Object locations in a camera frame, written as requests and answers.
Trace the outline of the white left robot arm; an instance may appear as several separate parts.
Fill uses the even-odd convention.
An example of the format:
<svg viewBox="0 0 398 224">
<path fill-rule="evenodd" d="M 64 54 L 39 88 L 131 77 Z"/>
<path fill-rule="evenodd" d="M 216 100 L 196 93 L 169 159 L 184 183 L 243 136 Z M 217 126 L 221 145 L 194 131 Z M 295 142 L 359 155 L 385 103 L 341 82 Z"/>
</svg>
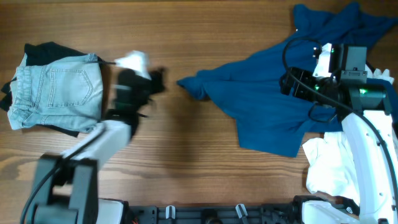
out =
<svg viewBox="0 0 398 224">
<path fill-rule="evenodd" d="M 159 67 L 148 77 L 135 70 L 118 74 L 114 108 L 73 148 L 60 154 L 43 154 L 34 183 L 21 213 L 21 223 L 132 223 L 129 204 L 98 197 L 98 172 L 131 142 L 142 117 L 139 110 L 151 96 L 165 90 Z"/>
</svg>

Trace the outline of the dark blue t-shirt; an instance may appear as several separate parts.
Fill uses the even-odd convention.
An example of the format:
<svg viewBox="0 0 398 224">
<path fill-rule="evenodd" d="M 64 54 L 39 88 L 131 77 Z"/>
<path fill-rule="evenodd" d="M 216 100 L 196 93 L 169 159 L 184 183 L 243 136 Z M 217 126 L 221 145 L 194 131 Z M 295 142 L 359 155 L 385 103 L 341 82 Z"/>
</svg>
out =
<svg viewBox="0 0 398 224">
<path fill-rule="evenodd" d="M 316 42 L 373 47 L 397 24 L 395 17 L 373 16 L 356 2 L 338 13 L 303 4 L 293 9 L 296 31 L 285 41 L 245 60 L 200 70 L 178 84 L 197 100 L 211 99 L 236 121 L 239 145 L 295 157 L 305 133 L 340 132 L 334 109 L 280 92 L 286 67 L 313 71 Z"/>
</svg>

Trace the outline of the white printed t-shirt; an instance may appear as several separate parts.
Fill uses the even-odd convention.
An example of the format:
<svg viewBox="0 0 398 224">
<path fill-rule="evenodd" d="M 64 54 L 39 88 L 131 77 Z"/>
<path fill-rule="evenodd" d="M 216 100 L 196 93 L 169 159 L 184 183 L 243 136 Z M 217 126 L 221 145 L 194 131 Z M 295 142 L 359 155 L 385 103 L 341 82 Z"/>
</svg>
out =
<svg viewBox="0 0 398 224">
<path fill-rule="evenodd" d="M 392 145 L 392 118 L 381 111 L 364 111 L 386 143 L 384 149 L 376 133 L 357 115 L 343 120 L 341 132 L 325 133 L 303 144 L 309 161 L 306 187 L 353 200 L 361 218 L 391 218 L 394 190 L 386 156 L 397 166 Z"/>
</svg>

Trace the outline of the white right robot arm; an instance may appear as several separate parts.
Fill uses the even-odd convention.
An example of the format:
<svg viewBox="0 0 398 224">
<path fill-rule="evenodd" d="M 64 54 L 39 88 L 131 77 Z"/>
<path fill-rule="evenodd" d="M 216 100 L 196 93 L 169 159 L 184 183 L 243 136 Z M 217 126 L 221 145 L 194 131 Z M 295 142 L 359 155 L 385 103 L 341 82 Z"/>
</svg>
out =
<svg viewBox="0 0 398 224">
<path fill-rule="evenodd" d="M 386 89 L 366 81 L 365 71 L 336 71 L 315 78 L 286 69 L 281 92 L 336 109 L 353 154 L 361 223 L 397 223 L 397 158 L 392 144 L 392 107 Z"/>
</svg>

